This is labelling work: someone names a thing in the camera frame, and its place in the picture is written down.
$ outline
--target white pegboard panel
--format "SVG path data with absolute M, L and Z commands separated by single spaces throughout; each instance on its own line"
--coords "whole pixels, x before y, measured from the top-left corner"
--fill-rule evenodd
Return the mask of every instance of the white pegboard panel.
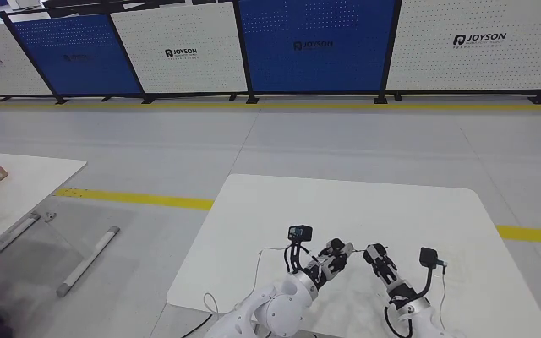
M 0 95 L 50 95 L 8 27 L 0 24 Z
M 539 0 L 403 0 L 387 89 L 535 90 L 540 64 Z
M 146 93 L 246 91 L 232 3 L 112 14 Z

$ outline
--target blue pegboard panel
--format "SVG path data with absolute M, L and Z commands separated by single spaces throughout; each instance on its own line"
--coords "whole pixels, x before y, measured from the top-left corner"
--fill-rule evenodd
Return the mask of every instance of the blue pegboard panel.
M 140 93 L 105 14 L 14 25 L 59 95 Z
M 395 0 L 240 0 L 255 91 L 380 89 Z

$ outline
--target table leg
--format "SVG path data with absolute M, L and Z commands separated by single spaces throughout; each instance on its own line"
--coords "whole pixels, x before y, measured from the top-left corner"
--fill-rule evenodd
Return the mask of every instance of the table leg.
M 72 286 L 75 284 L 75 282 L 83 275 L 83 273 L 88 269 L 90 264 L 98 257 L 100 252 L 105 248 L 105 246 L 111 241 L 111 239 L 120 231 L 120 229 L 116 226 L 112 226 L 109 228 L 109 230 L 106 232 L 105 236 L 101 238 L 101 240 L 96 244 L 94 247 L 94 251 L 92 252 L 92 255 L 88 257 L 87 259 L 83 260 L 75 270 L 68 276 L 66 281 L 57 289 L 57 295 L 59 297 L 64 297 L 66 294 L 71 290 Z
M 11 244 L 12 241 L 15 240 L 15 238 L 17 238 L 21 233 L 25 232 L 26 229 L 28 229 L 40 218 L 41 217 L 36 213 L 31 214 L 30 217 L 19 224 L 19 226 L 15 227 L 11 232 L 0 239 L 0 252 L 2 252 L 9 244 Z

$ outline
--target white cable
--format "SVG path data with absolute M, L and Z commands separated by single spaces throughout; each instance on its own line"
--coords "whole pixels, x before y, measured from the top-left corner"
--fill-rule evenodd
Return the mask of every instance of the white cable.
M 214 302 L 214 306 L 216 308 L 216 311 L 211 309 L 209 307 L 209 305 L 206 303 L 206 297 L 207 296 L 210 296 L 210 298 L 212 298 L 212 302 Z M 212 293 L 207 292 L 205 295 L 203 295 L 203 303 L 205 304 L 205 307 L 206 307 L 207 310 L 211 311 L 212 313 L 214 313 L 216 315 L 216 317 L 217 317 L 216 321 L 218 321 L 220 319 L 220 311 L 218 311 L 218 303 L 216 302 L 216 299 L 214 298 L 214 296 L 212 296 Z
M 445 330 L 445 325 L 443 325 L 443 319 L 441 318 L 441 309 L 443 308 L 443 301 L 445 301 L 445 295 L 447 294 L 447 290 L 445 288 L 445 274 L 441 276 L 441 281 L 443 282 L 443 297 L 441 298 L 440 303 L 440 323 L 443 330 Z
M 217 318 L 219 319 L 220 318 L 220 315 L 222 314 L 228 314 L 228 313 L 231 313 L 233 312 L 234 310 L 238 309 L 238 307 L 244 303 L 244 301 L 246 299 L 248 299 L 250 296 L 252 296 L 252 294 L 254 293 L 255 291 L 255 286 L 257 284 L 257 275 L 258 275 L 258 272 L 260 270 L 260 261 L 261 261 L 261 254 L 263 254 L 263 251 L 265 250 L 285 250 L 286 248 L 289 248 L 289 245 L 286 246 L 285 248 L 263 248 L 261 249 L 261 251 L 258 252 L 258 255 L 259 257 L 257 258 L 257 265 L 255 266 L 255 278 L 254 278 L 254 286 L 252 286 L 252 291 L 248 294 L 248 296 L 246 296 L 240 303 L 237 303 L 235 304 L 235 306 L 228 312 L 226 313 L 219 313 L 218 312 L 218 303 L 216 302 L 216 299 L 214 298 L 214 296 L 212 296 L 212 293 L 210 292 L 207 292 L 204 296 L 203 296 L 203 304 L 205 305 L 205 307 L 207 308 L 207 310 L 211 311 L 212 313 L 216 314 Z M 210 296 L 210 298 L 212 298 L 212 301 L 214 302 L 214 305 L 216 307 L 216 311 L 211 309 L 209 307 L 209 305 L 206 303 L 206 297 L 207 296 Z
M 285 248 L 263 248 L 261 251 L 259 251 L 258 255 L 259 257 L 257 258 L 257 265 L 255 266 L 255 278 L 254 278 L 254 286 L 252 286 L 252 291 L 248 294 L 248 296 L 246 296 L 240 303 L 237 303 L 234 307 L 233 307 L 233 310 L 237 309 L 239 305 L 241 305 L 242 303 L 244 303 L 244 301 L 246 299 L 248 299 L 250 296 L 252 296 L 252 293 L 254 293 L 255 291 L 255 285 L 257 284 L 257 274 L 260 270 L 260 261 L 261 261 L 261 254 L 263 254 L 263 252 L 265 250 L 285 250 L 286 248 L 289 248 L 289 245 L 286 246 Z

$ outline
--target floor marking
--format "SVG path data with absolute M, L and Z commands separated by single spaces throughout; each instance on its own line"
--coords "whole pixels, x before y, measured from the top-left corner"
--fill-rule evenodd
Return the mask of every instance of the floor marking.
M 541 229 L 519 226 L 496 226 L 496 228 L 504 239 L 541 243 Z
M 375 105 L 373 103 L 266 103 L 261 102 L 257 105 L 247 105 L 244 103 L 217 103 L 217 102 L 193 102 L 193 103 L 153 103 L 151 105 L 141 105 L 139 103 L 66 103 L 64 105 L 54 104 L 27 104 L 27 103 L 2 103 L 1 109 L 49 109 L 53 111 L 69 109 L 141 109 L 155 110 L 163 108 L 241 108 L 241 109 L 349 109 L 349 110 L 483 110 L 483 111 L 535 111 L 541 110 L 541 105 L 532 105 L 524 103 L 521 105 L 470 105 L 470 104 L 388 104 Z
M 210 210 L 212 204 L 214 203 L 214 201 L 211 199 L 188 199 L 184 197 L 119 193 L 114 191 L 77 188 L 61 188 L 57 191 L 55 196 L 73 197 L 76 199 L 99 199 L 111 202 L 123 202 L 132 204 L 152 204 L 199 210 Z
M 55 196 L 76 199 L 98 199 L 110 202 L 131 204 L 151 204 L 174 208 L 210 210 L 214 203 L 211 199 L 190 199 L 185 197 L 157 196 L 149 194 L 119 193 L 114 191 L 61 188 Z M 503 239 L 541 243 L 541 228 L 532 229 L 519 226 L 496 226 Z

